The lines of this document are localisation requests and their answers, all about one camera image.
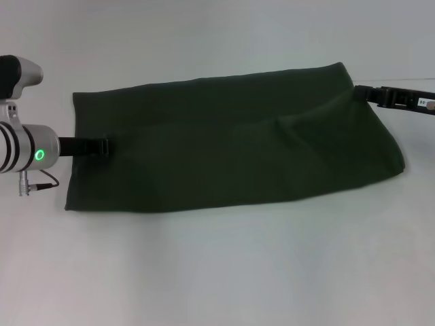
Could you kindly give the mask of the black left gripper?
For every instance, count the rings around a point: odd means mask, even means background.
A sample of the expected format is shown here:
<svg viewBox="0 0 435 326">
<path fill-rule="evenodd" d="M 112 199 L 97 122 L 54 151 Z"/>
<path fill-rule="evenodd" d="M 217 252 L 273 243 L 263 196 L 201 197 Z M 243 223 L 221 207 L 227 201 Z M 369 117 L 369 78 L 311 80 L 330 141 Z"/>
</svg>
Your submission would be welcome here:
<svg viewBox="0 0 435 326">
<path fill-rule="evenodd" d="M 59 156 L 109 156 L 109 138 L 106 134 L 101 139 L 60 137 Z"/>
</svg>

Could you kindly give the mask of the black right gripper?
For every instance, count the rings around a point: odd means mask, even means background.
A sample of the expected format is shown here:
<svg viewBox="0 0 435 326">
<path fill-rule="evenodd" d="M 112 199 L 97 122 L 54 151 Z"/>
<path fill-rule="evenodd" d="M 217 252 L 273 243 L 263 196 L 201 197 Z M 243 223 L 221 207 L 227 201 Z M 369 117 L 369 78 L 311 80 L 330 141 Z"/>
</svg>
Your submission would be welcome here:
<svg viewBox="0 0 435 326">
<path fill-rule="evenodd" d="M 353 95 L 358 101 L 374 103 L 382 108 L 434 115 L 434 93 L 431 92 L 357 85 Z"/>
</svg>

